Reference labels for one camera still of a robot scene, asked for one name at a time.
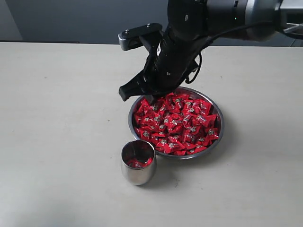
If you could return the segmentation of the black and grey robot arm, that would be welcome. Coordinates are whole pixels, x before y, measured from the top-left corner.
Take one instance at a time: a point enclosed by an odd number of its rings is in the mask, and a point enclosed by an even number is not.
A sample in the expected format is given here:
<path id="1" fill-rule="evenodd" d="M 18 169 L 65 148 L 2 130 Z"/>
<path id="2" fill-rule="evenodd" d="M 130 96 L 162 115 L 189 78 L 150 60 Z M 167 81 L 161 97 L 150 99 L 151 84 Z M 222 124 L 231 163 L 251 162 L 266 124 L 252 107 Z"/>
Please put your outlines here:
<path id="1" fill-rule="evenodd" d="M 192 83 L 202 67 L 202 50 L 218 38 L 263 42 L 276 33 L 303 37 L 300 0 L 170 0 L 168 26 L 158 23 L 119 34 L 122 50 L 145 47 L 144 68 L 121 86 L 123 100 L 145 96 L 149 103 Z"/>

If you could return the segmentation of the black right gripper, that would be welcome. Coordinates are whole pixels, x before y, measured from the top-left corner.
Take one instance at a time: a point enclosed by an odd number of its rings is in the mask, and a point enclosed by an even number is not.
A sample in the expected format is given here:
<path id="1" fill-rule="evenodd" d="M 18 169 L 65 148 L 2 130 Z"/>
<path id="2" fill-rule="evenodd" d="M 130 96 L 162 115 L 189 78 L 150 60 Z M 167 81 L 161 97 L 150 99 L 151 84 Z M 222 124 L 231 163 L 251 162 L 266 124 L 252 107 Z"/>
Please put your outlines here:
<path id="1" fill-rule="evenodd" d="M 119 88 L 123 101 L 144 95 L 148 104 L 154 104 L 172 93 L 183 81 L 193 82 L 189 75 L 192 72 L 197 74 L 201 68 L 201 62 L 195 61 L 196 57 L 201 57 L 201 39 L 182 40 L 168 26 L 159 45 L 160 52 L 155 53 L 144 73 L 139 72 Z"/>

